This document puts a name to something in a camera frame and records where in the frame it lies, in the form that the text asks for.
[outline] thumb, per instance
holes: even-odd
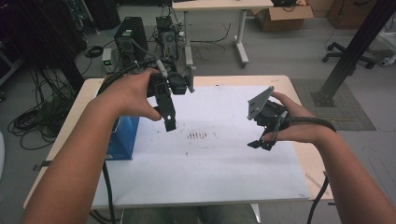
[[[161,119],[160,113],[156,109],[154,109],[151,105],[148,107],[148,110],[145,113],[145,117],[153,121],[157,121]]]
[[[287,134],[285,131],[280,131],[278,133],[266,133],[265,135],[262,136],[262,140],[264,140],[264,141],[285,141],[285,140],[288,140],[288,138],[287,138]]]
[[[262,136],[263,141],[274,141],[274,135],[275,133],[266,133],[265,135]]]

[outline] finger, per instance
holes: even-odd
[[[286,110],[293,116],[305,116],[305,117],[314,117],[314,115],[307,110],[305,107],[295,103],[293,100],[289,98],[289,96],[274,91],[272,96],[274,96],[280,103],[286,107]]]
[[[276,133],[267,133],[262,136],[262,140],[264,141],[285,141],[288,140],[288,138],[285,136],[284,133],[278,132]]]
[[[161,119],[160,113],[158,113],[158,111],[154,109],[147,100],[145,102],[142,102],[141,105],[143,106],[140,116],[151,119],[153,121],[157,121]]]
[[[274,96],[276,99],[278,99],[280,101],[280,103],[282,103],[282,105],[285,107],[293,108],[294,106],[300,106],[297,103],[295,103],[293,100],[291,100],[289,98],[289,96],[287,96],[283,93],[274,91],[272,93],[272,96]]]
[[[156,109],[154,109],[153,107],[150,109],[150,111],[147,113],[146,118],[151,119],[153,121],[157,121],[161,119],[161,115],[160,113],[158,113],[158,111]]]
[[[152,75],[152,74],[160,73],[160,71],[158,71],[157,69],[154,69],[154,68],[152,68],[152,67],[146,68],[146,69],[145,69],[145,72],[149,72],[151,75]]]

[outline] office chair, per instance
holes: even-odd
[[[344,52],[346,51],[346,48],[344,48],[343,46],[341,46],[340,44],[336,43],[336,42],[332,42],[328,47],[327,50],[333,50],[334,48],[340,50],[341,52],[332,52],[332,53],[327,53],[326,56],[324,56],[324,58],[322,59],[322,61],[324,63],[326,63],[327,61],[329,61],[329,58],[331,57],[341,57],[343,56]],[[365,56],[361,56],[359,58],[360,61],[367,63],[366,64],[366,68],[367,69],[372,69],[374,67],[375,64],[377,64],[377,61]]]

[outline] table leg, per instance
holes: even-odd
[[[245,65],[247,65],[249,63],[247,53],[245,52],[244,45],[242,44],[242,35],[244,33],[246,17],[247,17],[247,10],[243,9],[241,11],[241,16],[239,19],[238,36],[234,37],[236,47],[238,48],[239,55],[241,55],[242,67],[245,67]]]
[[[184,45],[184,52],[186,55],[186,65],[193,66],[192,53],[191,53],[191,42],[189,33],[189,23],[188,23],[188,11],[184,11],[184,36],[186,38],[186,44]]]

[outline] white desk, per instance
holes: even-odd
[[[297,95],[293,87],[291,86],[290,80],[285,76],[196,77],[194,81],[196,85],[199,86],[208,86],[208,85],[214,86],[216,84],[242,85],[242,86],[272,85],[275,86],[277,91],[284,92],[292,99],[299,102]],[[84,83],[84,86],[81,89],[80,94],[78,95],[78,98],[75,101],[72,110],[70,111],[69,116],[67,117],[66,122],[62,127],[61,132],[50,151],[49,156],[47,157],[48,161],[52,161],[54,156],[62,147],[65,139],[70,134],[73,127],[75,126],[80,114],[82,113],[82,110],[85,108],[85,105],[91,100],[93,93],[99,88],[101,82],[102,79],[89,79]],[[182,105],[175,105],[175,107],[177,113],[184,113],[184,107]],[[246,102],[246,106],[244,106],[243,108],[243,111],[246,112],[246,115],[248,113],[247,108],[248,108],[248,103]],[[178,129],[180,131],[183,130],[181,126],[186,124],[185,123],[183,124],[182,120],[177,120],[177,121],[179,121]],[[257,130],[254,130],[252,132],[252,139],[249,138],[248,140],[248,141],[250,140],[253,141],[260,136],[260,134],[262,133],[262,128],[256,126],[253,121],[249,121],[249,122],[255,128],[257,128]],[[157,143],[158,144],[163,143],[163,140],[161,138],[165,137],[167,138],[168,140],[167,142],[169,145],[177,146],[178,142],[175,143],[172,142],[173,139],[172,134],[175,133],[170,132],[170,133],[162,133],[162,134],[152,134],[153,132],[155,133],[164,132],[163,121],[156,122],[156,124],[158,124],[157,127],[146,126],[146,130],[145,130],[146,133],[142,132],[142,134],[150,136],[147,137],[146,140],[148,140],[149,142],[152,141],[151,144],[156,146]],[[203,145],[202,142],[200,143],[199,141],[200,134],[205,135],[205,133],[199,132],[199,130],[195,130],[194,133],[198,134],[197,137],[198,141],[194,142],[193,145],[196,147],[196,149],[200,149],[200,150],[186,151],[185,147],[178,147],[178,148],[175,147],[172,151],[161,151],[161,148],[163,147],[157,147],[156,150],[150,150],[150,148],[141,148],[142,149],[141,150],[136,148],[134,152],[135,161],[108,162],[107,166],[109,169],[110,179],[112,182],[112,188],[114,192],[114,196],[113,196],[114,204],[118,207],[137,207],[137,206],[142,207],[142,206],[161,206],[164,204],[191,205],[191,204],[211,204],[211,203],[236,203],[236,202],[255,203],[255,202],[268,202],[268,201],[307,200],[307,198],[310,199],[315,198],[321,187],[320,184],[323,182],[324,179],[322,173],[324,170],[323,164],[321,162],[318,152],[309,144],[293,144],[298,161],[303,167],[305,183],[308,185],[309,188],[309,192],[307,193],[307,195],[286,195],[283,197],[277,197],[277,196],[270,197],[268,195],[263,196],[262,194],[259,197],[257,194],[262,193],[263,190],[254,189],[255,186],[249,185],[248,181],[253,181],[253,182],[255,181],[249,175],[251,175],[255,169],[260,171],[261,162],[263,161],[271,162],[272,159],[270,159],[270,157],[277,157],[277,156],[281,157],[282,149],[280,148],[290,147],[291,146],[290,143],[282,144],[278,142],[276,143],[276,147],[271,152],[267,152],[262,149],[252,149],[252,148],[247,149],[247,152],[241,152],[238,151],[239,146],[233,146],[235,142],[230,142],[230,144],[228,145],[226,144],[227,148],[230,149],[230,155],[224,156],[224,153],[222,155],[215,153],[212,154],[213,155],[212,159],[209,158],[208,160],[200,161],[200,157],[202,158],[204,155],[207,155],[207,153],[210,152],[209,150],[211,148],[209,148],[207,144]],[[209,142],[211,141],[210,137],[212,138],[212,140],[216,137],[209,131],[206,132],[206,134],[212,135],[207,137],[207,140]],[[161,154],[161,155],[152,157],[150,153]],[[161,166],[163,160],[169,162],[167,166]],[[134,162],[135,164],[140,163],[140,165],[137,166],[128,165],[128,163],[132,164]],[[200,162],[206,162],[206,167],[204,172],[196,172],[197,169],[199,168]],[[224,175],[223,177],[214,175],[214,174],[218,174],[217,172],[213,172],[213,174],[210,174],[210,169],[208,172],[207,167],[215,171],[215,169],[219,169],[219,167],[216,167],[217,162],[222,162],[225,166],[228,166],[230,168],[230,172],[228,174],[223,173]],[[186,169],[181,172],[182,174],[183,172],[184,174],[186,174],[186,172],[190,170],[191,172],[193,172],[190,174],[196,174],[197,178],[191,178],[191,176],[188,176],[188,178],[186,177],[186,179],[189,179],[189,181],[185,181],[184,178],[175,178],[172,172],[170,172],[170,171],[174,172],[175,169]],[[44,174],[45,171],[46,168],[44,167],[41,170],[35,184],[33,185],[31,193],[35,189],[36,184],[38,183],[38,181],[40,180],[41,176]],[[285,188],[285,183],[272,185],[273,182],[271,180],[265,179],[266,176],[265,172],[262,172],[262,176],[260,174],[253,174],[253,175],[262,177],[262,179],[266,180],[267,184],[273,188],[279,188],[279,189]],[[240,182],[237,185],[237,187],[231,186],[231,182],[227,182],[227,180],[224,180],[224,182],[222,182],[225,185],[217,186],[217,187],[212,186],[213,188],[208,187],[210,185],[207,185],[207,181],[194,182],[194,179],[200,180],[201,178],[202,180],[203,176],[206,176],[205,178],[208,178],[207,180],[210,182],[210,178],[226,179],[227,176],[230,177],[232,175],[234,175],[235,178],[237,178],[237,180]],[[283,176],[282,178],[285,179],[285,177],[287,177],[288,175],[289,175],[288,173],[284,173],[282,175]],[[102,180],[100,182],[101,183],[98,186],[98,190],[96,192],[96,196],[92,204],[93,208],[106,207],[106,191],[105,191],[106,187]],[[188,193],[186,191],[185,192],[177,191],[178,187],[180,187],[183,190],[191,188],[190,192],[192,193]],[[234,192],[234,194],[225,195],[223,194],[222,189],[229,189],[228,192]],[[28,202],[31,193],[29,194],[25,204]],[[205,198],[202,195],[211,195],[211,198]],[[324,199],[332,198],[332,193],[330,192],[330,190],[326,192],[323,198]]]
[[[247,9],[272,7],[273,3],[271,2],[271,0],[195,0],[173,3],[172,6],[174,10],[184,11],[184,29],[186,38],[184,50],[186,54],[187,66],[193,66],[188,12],[210,9],[241,9],[238,35],[234,38],[239,55],[241,57],[242,66],[245,67],[245,65],[249,63],[249,60],[244,45],[242,43],[242,36],[244,33]]]

